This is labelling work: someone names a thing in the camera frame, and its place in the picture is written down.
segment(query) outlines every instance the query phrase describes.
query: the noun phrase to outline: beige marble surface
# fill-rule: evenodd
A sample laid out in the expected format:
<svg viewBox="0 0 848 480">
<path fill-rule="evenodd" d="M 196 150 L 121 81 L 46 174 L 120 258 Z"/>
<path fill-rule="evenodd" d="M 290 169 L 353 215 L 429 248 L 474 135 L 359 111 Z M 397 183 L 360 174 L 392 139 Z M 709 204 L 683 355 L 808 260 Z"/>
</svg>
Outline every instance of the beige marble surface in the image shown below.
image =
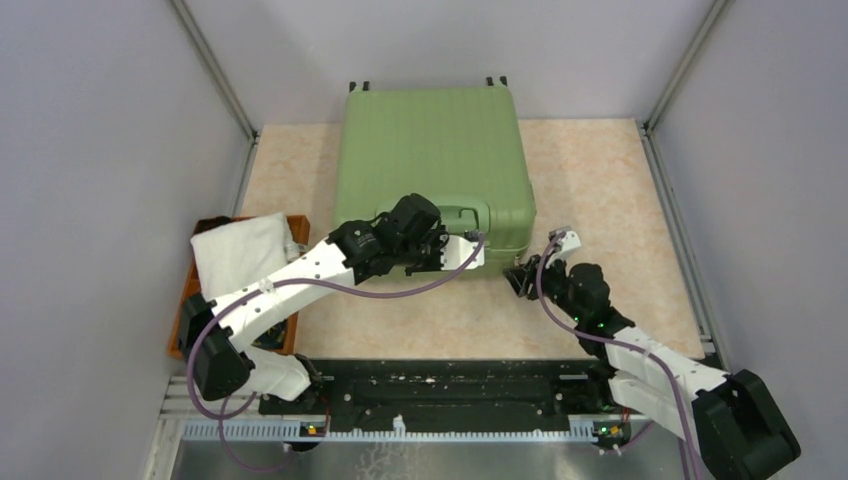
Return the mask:
<svg viewBox="0 0 848 480">
<path fill-rule="evenodd" d="M 538 209 L 528 254 L 541 253 L 549 230 L 571 225 L 584 245 L 571 261 L 603 267 L 622 313 L 681 353 L 703 356 L 635 122 L 526 120 L 520 128 Z M 318 242 L 332 227 L 340 136 L 335 124 L 266 126 L 242 213 L 305 214 L 310 243 Z M 460 278 L 399 300 L 325 297 L 301 312 L 296 350 L 316 358 L 586 357 L 501 277 Z"/>
</svg>

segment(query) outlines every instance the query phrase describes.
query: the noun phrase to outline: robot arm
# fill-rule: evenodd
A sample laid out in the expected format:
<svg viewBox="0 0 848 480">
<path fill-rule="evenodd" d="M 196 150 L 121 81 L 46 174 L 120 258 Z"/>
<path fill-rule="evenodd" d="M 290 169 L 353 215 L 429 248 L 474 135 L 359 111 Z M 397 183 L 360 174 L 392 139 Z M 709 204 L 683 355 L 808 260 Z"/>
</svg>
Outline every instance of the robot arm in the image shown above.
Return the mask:
<svg viewBox="0 0 848 480">
<path fill-rule="evenodd" d="M 438 208 L 412 194 L 373 220 L 342 224 L 311 251 L 267 278 L 208 302 L 199 294 L 189 298 L 183 305 L 178 337 L 186 359 L 199 332 L 213 317 L 232 311 L 202 341 L 194 365 L 201 396 L 218 400 L 247 388 L 293 401 L 310 386 L 310 373 L 296 357 L 252 344 L 272 326 L 334 290 L 305 283 L 277 289 L 274 284 L 314 279 L 353 287 L 385 275 L 396 265 L 406 266 L 407 275 L 454 270 L 475 250 L 477 241 L 474 233 L 449 235 Z M 481 252 L 466 268 L 484 263 Z"/>
<path fill-rule="evenodd" d="M 535 300 L 536 273 L 544 269 L 545 297 L 577 323 L 575 330 L 617 341 L 580 338 L 583 349 L 602 360 L 602 373 L 590 377 L 606 384 L 601 391 L 609 403 L 637 410 L 684 437 L 669 377 L 648 357 L 653 354 L 671 370 L 695 449 L 717 479 L 766 479 L 798 458 L 798 441 L 758 376 L 702 365 L 652 339 L 612 306 L 600 266 L 577 264 L 566 274 L 565 259 L 579 248 L 580 240 L 568 227 L 550 237 L 560 234 L 562 240 L 547 259 L 534 255 L 504 275 L 519 297 Z"/>
</svg>

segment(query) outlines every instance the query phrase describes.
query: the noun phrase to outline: brown box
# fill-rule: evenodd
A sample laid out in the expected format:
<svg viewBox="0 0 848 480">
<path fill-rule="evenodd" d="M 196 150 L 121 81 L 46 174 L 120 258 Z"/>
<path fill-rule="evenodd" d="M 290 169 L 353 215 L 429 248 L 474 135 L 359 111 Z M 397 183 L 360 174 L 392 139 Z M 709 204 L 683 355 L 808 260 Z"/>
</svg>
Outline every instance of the brown box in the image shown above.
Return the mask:
<svg viewBox="0 0 848 480">
<path fill-rule="evenodd" d="M 248 220 L 250 218 L 253 217 L 235 217 L 233 221 L 238 222 L 241 220 Z M 304 215 L 291 215 L 286 217 L 286 220 L 289 222 L 289 228 L 291 228 L 294 241 L 301 245 L 306 245 L 309 241 L 309 220 L 307 220 Z M 193 235 L 209 230 L 210 228 L 214 228 L 215 225 L 210 226 L 210 223 L 214 223 L 214 219 L 200 220 L 197 222 L 194 227 Z M 177 316 L 174 320 L 174 325 L 171 327 L 171 337 L 168 339 L 167 353 L 171 357 L 180 360 L 183 358 L 182 353 L 180 353 L 180 350 L 177 348 L 177 330 L 179 329 L 180 324 L 180 308 L 182 308 L 183 302 L 185 302 L 188 297 L 198 292 L 200 292 L 200 278 L 197 275 L 197 264 L 195 264 L 192 259 L 191 268 L 189 268 L 188 277 L 186 277 L 186 283 L 183 287 L 183 295 L 180 298 L 180 304 L 177 306 Z M 294 338 L 296 331 L 297 313 L 286 320 L 286 336 L 283 340 L 283 348 L 272 351 L 285 355 L 291 355 L 294 353 Z"/>
</svg>

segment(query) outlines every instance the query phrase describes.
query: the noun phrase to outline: ribbed suitcase surface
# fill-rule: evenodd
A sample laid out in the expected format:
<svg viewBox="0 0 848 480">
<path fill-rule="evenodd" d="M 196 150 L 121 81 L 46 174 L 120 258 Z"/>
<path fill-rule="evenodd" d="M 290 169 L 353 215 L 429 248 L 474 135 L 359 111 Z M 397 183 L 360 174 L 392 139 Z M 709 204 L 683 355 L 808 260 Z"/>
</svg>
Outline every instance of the ribbed suitcase surface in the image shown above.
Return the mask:
<svg viewBox="0 0 848 480">
<path fill-rule="evenodd" d="M 336 185 L 336 226 L 420 193 L 451 233 L 486 233 L 487 270 L 524 253 L 536 217 L 512 95 L 502 85 L 354 90 Z"/>
</svg>

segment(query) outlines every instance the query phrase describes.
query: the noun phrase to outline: white wall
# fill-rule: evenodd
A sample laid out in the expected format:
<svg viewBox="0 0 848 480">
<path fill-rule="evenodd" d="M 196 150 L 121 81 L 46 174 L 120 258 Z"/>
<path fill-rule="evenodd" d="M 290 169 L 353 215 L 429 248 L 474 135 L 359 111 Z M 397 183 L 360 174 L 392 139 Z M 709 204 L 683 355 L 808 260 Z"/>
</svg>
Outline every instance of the white wall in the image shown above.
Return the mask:
<svg viewBox="0 0 848 480">
<path fill-rule="evenodd" d="M 348 82 L 484 85 L 519 115 L 646 118 L 707 0 L 188 0 L 254 125 L 339 121 Z"/>
<path fill-rule="evenodd" d="M 845 477 L 846 24 L 846 2 L 736 2 L 658 134 L 731 363 L 801 442 L 786 478 Z"/>
<path fill-rule="evenodd" d="M 0 477 L 136 478 L 245 140 L 164 0 L 0 5 Z"/>
</svg>

